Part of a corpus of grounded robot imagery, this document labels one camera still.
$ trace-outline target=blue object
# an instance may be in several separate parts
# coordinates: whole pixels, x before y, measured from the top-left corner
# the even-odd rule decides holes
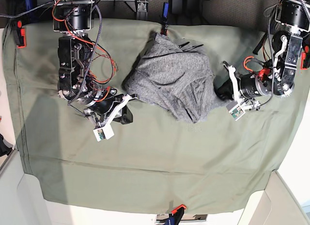
[[[32,6],[32,0],[25,0],[25,4],[26,4],[26,10],[29,11],[30,9],[33,8]],[[34,22],[34,16],[32,13],[30,13],[30,21]]]
[[[169,3],[164,3],[164,8],[163,8],[163,17],[167,18],[168,16],[168,8],[169,8]]]
[[[165,225],[174,225],[174,218],[171,216],[169,217],[166,222]]]

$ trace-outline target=metal bracket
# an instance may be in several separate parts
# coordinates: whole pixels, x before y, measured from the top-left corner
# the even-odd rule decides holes
[[[137,1],[137,20],[147,20],[148,7],[148,1]]]
[[[238,81],[237,81],[236,76],[234,75],[234,73],[236,72],[236,68],[232,65],[229,65],[226,61],[223,62],[223,65],[228,70],[229,78],[232,81],[233,99],[234,101],[241,103],[243,99],[240,98]]]

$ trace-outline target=red wire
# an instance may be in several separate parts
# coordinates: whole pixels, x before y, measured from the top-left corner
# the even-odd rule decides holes
[[[53,9],[52,9],[52,16],[53,16],[54,20],[59,21],[59,22],[62,22],[62,21],[65,21],[65,20],[64,20],[64,19],[62,19],[62,20],[61,20],[61,19],[58,19],[58,18],[56,18],[55,15],[54,15],[55,8],[56,8],[57,4],[58,4],[60,1],[62,1],[62,0],[57,0],[57,2],[55,3],[55,5],[54,5],[54,7],[53,7]]]
[[[252,69],[250,69],[250,68],[247,67],[247,63],[249,63],[249,62],[251,61],[251,60],[249,60],[249,59],[254,59],[254,56],[248,56],[248,57],[246,57],[246,58],[244,59],[244,61],[243,61],[243,67],[244,67],[246,70],[248,70],[248,71],[250,71],[250,72],[253,72]]]
[[[107,98],[107,96],[108,96],[108,94],[109,94],[109,92],[110,92],[111,87],[109,86],[109,87],[107,87],[107,89],[108,89],[107,94],[106,94],[103,98],[101,98],[100,100],[96,100],[96,102],[101,102],[101,101],[103,101],[105,98]]]
[[[67,21],[66,21],[65,19],[58,19],[58,18],[55,17],[54,11],[55,11],[55,8],[56,8],[57,4],[58,4],[60,1],[62,1],[62,0],[58,0],[58,1],[55,3],[55,5],[54,5],[54,7],[53,7],[53,9],[52,9],[52,16],[53,16],[54,20],[56,20],[56,21],[58,21],[58,22],[64,22],[64,25],[65,25],[65,27],[66,27],[68,33],[69,33],[71,36],[73,36],[74,38],[76,38],[77,40],[80,40],[80,41],[82,41],[82,42],[85,42],[85,43],[88,43],[88,44],[91,44],[91,45],[94,46],[94,43],[89,42],[89,41],[86,41],[86,40],[84,40],[84,39],[82,39],[82,38],[79,38],[78,36],[74,35],[74,34],[70,31],[70,29],[69,29],[69,27],[68,27],[68,24],[67,24]],[[98,47],[98,46],[97,46],[97,49],[101,50],[102,52],[104,52],[104,53],[106,54],[106,55],[100,55],[100,56],[102,56],[102,57],[106,57],[106,56],[107,56],[107,57],[110,59],[112,65],[113,65],[113,74],[112,74],[112,77],[113,77],[114,74],[115,74],[115,72],[117,71],[117,68],[116,68],[116,66],[115,66],[115,61],[114,61],[111,57],[108,56],[108,54],[106,53],[106,51],[105,51],[104,49],[102,49],[102,48],[100,48],[100,47]],[[94,74],[93,74],[93,77],[94,77],[94,80],[95,80],[96,82],[99,82],[99,83],[106,83],[106,82],[108,82],[108,81],[110,80],[110,79],[105,80],[105,81],[97,80],[97,79],[96,79],[96,76],[95,76]]]

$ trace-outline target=white bracket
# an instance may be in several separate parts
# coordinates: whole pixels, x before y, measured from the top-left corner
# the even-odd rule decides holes
[[[98,142],[103,140],[104,138],[110,139],[111,137],[114,136],[114,132],[113,132],[113,129],[111,126],[111,122],[118,115],[119,111],[122,108],[124,108],[125,105],[132,99],[133,98],[131,97],[131,95],[128,95],[128,94],[125,95],[123,97],[123,101],[120,104],[118,104],[117,106],[115,106],[115,108],[110,113],[110,115],[106,118],[106,120],[100,124],[100,127],[93,130],[95,137],[96,137]]]

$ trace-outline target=black cable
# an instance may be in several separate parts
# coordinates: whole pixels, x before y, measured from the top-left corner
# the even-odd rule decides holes
[[[264,63],[265,62],[263,62],[263,61],[261,61],[261,60],[259,60],[259,59],[257,59],[257,58],[252,58],[252,59],[250,59],[251,61],[254,61],[254,62],[256,62],[256,63],[258,63],[259,65],[264,65]]]
[[[113,88],[113,90],[115,90],[115,93],[114,93],[112,96],[106,98],[105,100],[111,99],[111,98],[115,97],[115,95],[117,94],[117,89],[116,89],[116,88]]]
[[[15,15],[15,16],[7,15],[7,14],[0,14],[0,16],[1,16],[1,17],[6,17],[6,18],[18,18],[18,17],[20,17],[20,16],[23,16],[23,15],[25,15],[25,14],[27,14],[27,13],[31,13],[32,11],[34,11],[34,10],[36,10],[36,9],[38,9],[38,8],[42,8],[43,6],[48,5],[48,4],[51,4],[51,3],[54,3],[54,1],[52,0],[52,1],[50,1],[50,2],[41,4],[40,6],[37,6],[37,7],[35,7],[35,8],[32,8],[32,9],[26,11],[26,12],[20,13],[20,14]]]
[[[81,83],[81,85],[80,85],[80,89],[79,89],[77,95],[76,95],[72,100],[68,101],[68,105],[70,105],[73,101],[75,101],[75,100],[81,95],[81,93],[82,93],[82,89],[83,89],[84,85],[86,84],[86,78],[87,78],[88,73],[89,73],[89,71],[90,71],[90,67],[91,67],[91,64],[92,64],[92,62],[93,62],[93,57],[94,57],[94,55],[95,55],[96,47],[97,47],[97,44],[98,44],[98,42],[99,42],[100,34],[101,34],[101,31],[102,31],[102,16],[101,16],[101,12],[100,12],[100,10],[99,10],[99,8],[98,8],[97,5],[95,6],[95,8],[96,8],[96,10],[97,10],[97,12],[98,12],[99,20],[100,20],[100,23],[99,23],[99,30],[98,30],[96,42],[95,42],[95,44],[94,44],[94,46],[93,46],[93,51],[92,51],[91,56],[90,56],[90,58],[89,58],[89,62],[88,62],[88,64],[87,64],[87,66],[86,66],[86,69],[85,69],[85,72],[84,72],[84,76],[83,76],[83,81],[82,81],[82,83]]]
[[[265,51],[265,54],[267,55],[267,57],[268,57],[269,60],[270,60],[271,58],[270,58],[269,54],[267,53],[267,50],[266,50],[266,46],[265,46],[265,45],[263,46],[263,49],[264,49],[264,51]]]
[[[77,111],[78,113],[80,113],[83,117],[86,117],[86,114],[80,110],[78,110],[76,107],[74,107],[73,105],[69,104],[69,106],[71,106],[75,111]]]
[[[51,7],[53,7],[54,5],[52,4],[51,6],[47,7],[42,13],[41,15],[38,17],[38,19],[48,10],[50,9]]]
[[[210,0],[202,0],[202,3],[201,3],[201,13],[203,13],[203,2],[205,1],[210,1]]]
[[[264,11],[263,11],[263,16],[266,17],[266,18],[270,18],[270,17],[273,15],[273,13],[276,11],[276,6],[277,6],[277,5],[278,5],[278,3],[273,4],[273,5],[271,5],[271,6],[267,7],[267,8],[265,8]],[[266,15],[266,12],[267,12],[269,9],[271,9],[271,12],[270,12],[268,15]]]
[[[270,48],[270,53],[271,53],[271,59],[272,59],[272,83],[271,83],[271,96],[268,99],[268,101],[266,101],[265,103],[261,104],[260,106],[258,106],[256,109],[260,108],[261,106],[267,104],[269,101],[271,101],[272,97],[273,97],[273,93],[274,93],[274,83],[275,83],[275,71],[274,71],[274,67],[275,67],[275,60],[274,60],[274,56],[273,56],[273,50],[272,50],[272,44],[271,44],[271,37],[270,37],[270,23],[271,23],[271,19],[269,20],[268,23],[268,29],[267,29],[267,36],[268,36],[268,42],[269,42],[269,48]]]

